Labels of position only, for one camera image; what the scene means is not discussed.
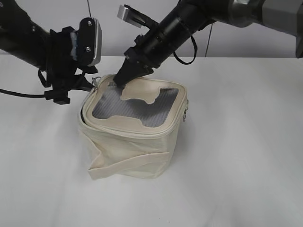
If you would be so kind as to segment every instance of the white tabletop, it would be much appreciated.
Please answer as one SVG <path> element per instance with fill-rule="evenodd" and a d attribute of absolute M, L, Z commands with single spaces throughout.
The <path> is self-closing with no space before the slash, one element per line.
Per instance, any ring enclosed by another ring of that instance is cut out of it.
<path fill-rule="evenodd" d="M 122 57 L 103 57 L 99 75 Z M 0 56 L 0 88 L 43 93 L 37 70 Z M 92 181 L 79 141 L 85 92 L 55 105 L 0 95 L 1 227 L 303 226 L 303 62 L 167 60 L 153 78 L 188 88 L 170 168 Z"/>

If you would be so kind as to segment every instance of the mesh panel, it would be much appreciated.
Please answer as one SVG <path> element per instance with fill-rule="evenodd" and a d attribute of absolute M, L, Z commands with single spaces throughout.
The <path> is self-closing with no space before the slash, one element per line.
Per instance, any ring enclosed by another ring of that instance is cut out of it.
<path fill-rule="evenodd" d="M 93 117 L 108 119 L 111 116 L 132 117 L 142 121 L 146 127 L 159 127 L 164 124 L 178 95 L 177 88 L 162 88 L 155 102 L 148 104 L 141 99 L 121 100 L 123 88 L 111 84 L 103 93 L 93 110 Z"/>

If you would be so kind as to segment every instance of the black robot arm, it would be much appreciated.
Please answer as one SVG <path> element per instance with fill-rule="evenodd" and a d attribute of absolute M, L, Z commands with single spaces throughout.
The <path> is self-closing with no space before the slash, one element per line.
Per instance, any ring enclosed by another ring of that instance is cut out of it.
<path fill-rule="evenodd" d="M 146 18 L 127 5 L 120 7 L 118 17 L 136 26 L 144 25 L 140 22 Z M 303 0 L 181 0 L 162 22 L 138 36 L 136 46 L 125 52 L 116 84 L 121 86 L 153 73 L 153 68 L 160 67 L 192 34 L 215 21 L 237 27 L 259 23 L 294 35 L 296 56 L 303 57 Z"/>
<path fill-rule="evenodd" d="M 38 68 L 43 86 L 53 87 L 41 96 L 47 100 L 68 104 L 70 90 L 90 90 L 92 85 L 84 75 L 98 72 L 94 65 L 100 62 L 101 46 L 102 31 L 94 18 L 83 19 L 78 31 L 66 27 L 58 33 L 47 32 L 31 21 L 14 0 L 0 2 L 0 49 Z M 75 75 L 77 69 L 83 73 Z"/>

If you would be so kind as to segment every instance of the cream canvas bag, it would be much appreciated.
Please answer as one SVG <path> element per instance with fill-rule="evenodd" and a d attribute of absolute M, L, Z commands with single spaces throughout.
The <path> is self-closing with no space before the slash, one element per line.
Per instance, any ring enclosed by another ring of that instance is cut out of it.
<path fill-rule="evenodd" d="M 174 153 L 187 90 L 172 82 L 137 78 L 124 88 L 106 76 L 79 113 L 80 133 L 91 158 L 92 179 L 123 174 L 161 175 Z"/>

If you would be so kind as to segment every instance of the white wall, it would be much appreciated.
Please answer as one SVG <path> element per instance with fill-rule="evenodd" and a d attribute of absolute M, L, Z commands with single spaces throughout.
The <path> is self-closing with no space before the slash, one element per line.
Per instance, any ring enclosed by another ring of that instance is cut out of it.
<path fill-rule="evenodd" d="M 61 30 L 65 26 L 78 29 L 79 22 L 88 16 L 86 0 L 16 0 L 33 21 L 46 30 Z M 121 4 L 128 4 L 161 21 L 178 0 L 90 0 L 92 15 L 100 20 L 103 30 L 103 55 L 122 56 L 134 45 L 138 29 L 116 17 Z M 205 53 L 209 28 L 195 35 L 199 56 Z M 216 23 L 209 49 L 209 57 L 294 57 L 295 38 L 260 25 L 236 28 Z M 180 56 L 192 56 L 190 42 L 179 50 Z"/>

